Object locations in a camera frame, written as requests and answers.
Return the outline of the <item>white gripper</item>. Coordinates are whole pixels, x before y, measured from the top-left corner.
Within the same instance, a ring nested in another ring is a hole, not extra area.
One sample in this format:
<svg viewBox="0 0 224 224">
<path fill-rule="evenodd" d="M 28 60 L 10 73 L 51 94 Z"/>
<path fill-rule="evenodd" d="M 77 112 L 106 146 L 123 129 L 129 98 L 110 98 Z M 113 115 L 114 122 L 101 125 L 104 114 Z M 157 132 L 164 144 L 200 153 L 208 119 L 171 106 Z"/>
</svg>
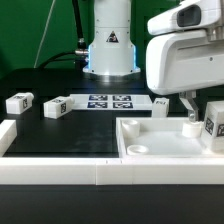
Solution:
<svg viewBox="0 0 224 224">
<path fill-rule="evenodd" d="M 178 93 L 191 122 L 195 91 L 224 84 L 224 0 L 183 0 L 147 23 L 146 80 L 157 94 Z"/>
</svg>

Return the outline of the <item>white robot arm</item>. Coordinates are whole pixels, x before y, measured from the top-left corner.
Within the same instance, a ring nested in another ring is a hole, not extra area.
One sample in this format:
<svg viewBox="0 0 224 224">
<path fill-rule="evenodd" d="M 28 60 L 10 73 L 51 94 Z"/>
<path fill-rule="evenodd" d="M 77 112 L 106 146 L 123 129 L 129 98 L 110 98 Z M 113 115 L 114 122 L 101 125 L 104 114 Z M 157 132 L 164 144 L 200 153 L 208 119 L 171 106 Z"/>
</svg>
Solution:
<svg viewBox="0 0 224 224">
<path fill-rule="evenodd" d="M 104 82 L 140 72 L 130 41 L 131 0 L 94 0 L 95 37 L 83 72 Z M 146 81 L 159 95 L 178 93 L 197 118 L 197 89 L 224 84 L 224 0 L 182 0 L 147 22 Z"/>
</svg>

